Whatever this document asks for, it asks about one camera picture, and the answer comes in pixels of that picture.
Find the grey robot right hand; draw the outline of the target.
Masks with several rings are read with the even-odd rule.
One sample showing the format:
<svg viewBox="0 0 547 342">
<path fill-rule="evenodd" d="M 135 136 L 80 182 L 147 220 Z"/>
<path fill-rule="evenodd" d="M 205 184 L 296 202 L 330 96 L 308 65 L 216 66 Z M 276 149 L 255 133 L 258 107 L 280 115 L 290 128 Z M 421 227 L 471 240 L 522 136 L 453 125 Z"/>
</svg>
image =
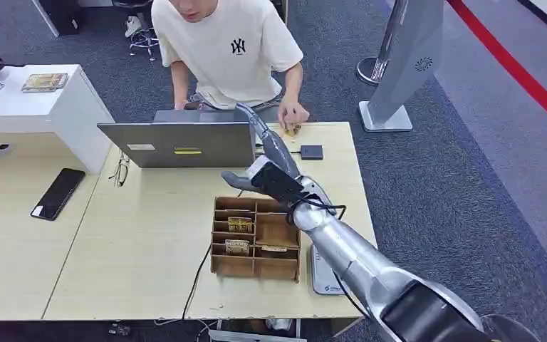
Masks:
<svg viewBox="0 0 547 342">
<path fill-rule="evenodd" d="M 298 165 L 279 134 L 271 130 L 250 106 L 244 103 L 237 103 L 236 109 L 247 116 L 249 124 L 261 139 L 264 148 L 264 157 L 267 157 L 272 163 L 276 164 L 293 179 L 300 177 L 301 172 L 299 171 Z M 233 188 L 257 192 L 263 195 L 266 194 L 263 185 L 252 185 L 250 176 L 240 177 L 230 171 L 223 171 L 221 176 L 223 180 Z"/>
</svg>

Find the person's left hand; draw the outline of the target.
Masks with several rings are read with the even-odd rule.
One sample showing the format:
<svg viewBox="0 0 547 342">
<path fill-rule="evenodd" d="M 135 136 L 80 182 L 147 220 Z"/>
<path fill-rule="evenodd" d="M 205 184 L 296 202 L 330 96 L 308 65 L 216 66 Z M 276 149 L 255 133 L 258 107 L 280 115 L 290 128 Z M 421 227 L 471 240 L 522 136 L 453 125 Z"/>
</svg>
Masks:
<svg viewBox="0 0 547 342">
<path fill-rule="evenodd" d="M 310 113 L 300 103 L 281 102 L 277 116 L 283 130 L 294 131 L 309 119 Z"/>
</svg>

